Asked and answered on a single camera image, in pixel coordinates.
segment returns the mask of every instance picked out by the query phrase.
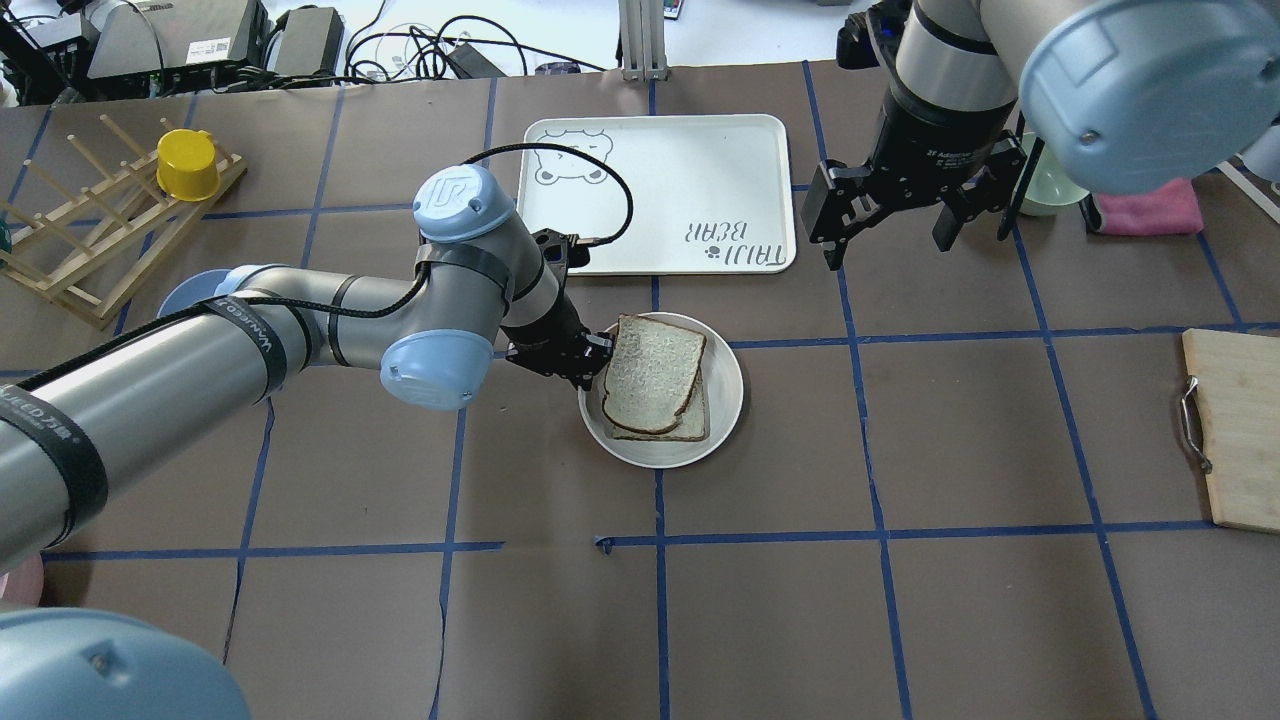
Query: table surface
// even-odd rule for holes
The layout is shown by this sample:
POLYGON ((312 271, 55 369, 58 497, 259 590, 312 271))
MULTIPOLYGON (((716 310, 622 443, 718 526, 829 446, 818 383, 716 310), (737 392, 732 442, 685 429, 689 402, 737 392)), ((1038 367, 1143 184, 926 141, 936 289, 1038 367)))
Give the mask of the table surface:
MULTIPOLYGON (((792 63, 6 110, 23 208, 56 204, 24 158, 92 178, 63 136, 124 156, 104 110, 146 142, 161 115, 207 129, 250 170, 108 332, 0 284, 0 378, 209 268, 407 278, 421 181, 541 118, 769 113, 799 197, 820 154, 865 155, 883 87, 792 63)), ((517 163, 494 161, 507 187, 517 163)), ((438 674, 451 719, 1270 716, 1280 539, 1206 521, 1174 398, 1181 329, 1280 331, 1280 243, 1224 177, 1196 188, 1199 236, 1068 213, 1000 243, 988 217, 943 255, 923 210, 840 273, 804 243, 777 275, 573 278, 591 327, 668 310, 737 352, 739 428, 666 473, 502 361, 458 414, 310 369, 49 552, 50 594, 225 657, 268 720, 421 717, 438 674)))

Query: cutting board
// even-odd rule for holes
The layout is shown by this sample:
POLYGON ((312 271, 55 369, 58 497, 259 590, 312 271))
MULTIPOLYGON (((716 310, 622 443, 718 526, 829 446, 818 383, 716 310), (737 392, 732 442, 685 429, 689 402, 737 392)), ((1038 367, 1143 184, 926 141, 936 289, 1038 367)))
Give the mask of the cutting board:
POLYGON ((1213 521, 1280 532, 1280 338, 1192 329, 1183 351, 1199 379, 1213 521))

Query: bread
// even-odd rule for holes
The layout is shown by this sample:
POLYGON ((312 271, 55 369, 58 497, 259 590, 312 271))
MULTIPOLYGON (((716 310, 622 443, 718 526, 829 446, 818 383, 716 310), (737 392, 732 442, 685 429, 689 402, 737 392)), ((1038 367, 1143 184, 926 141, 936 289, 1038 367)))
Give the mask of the bread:
POLYGON ((698 373, 698 378, 694 380, 694 391, 689 395, 689 406, 680 414, 680 423, 677 423, 671 432, 662 433, 660 436, 650 436, 645 433, 634 433, 611 424, 609 437, 613 439, 700 442, 707 439, 707 436, 710 434, 709 420, 707 391, 703 387, 703 374, 698 373))
POLYGON ((689 406, 707 337, 639 315, 618 318, 618 338, 604 375, 605 418, 648 436, 671 432, 689 406))

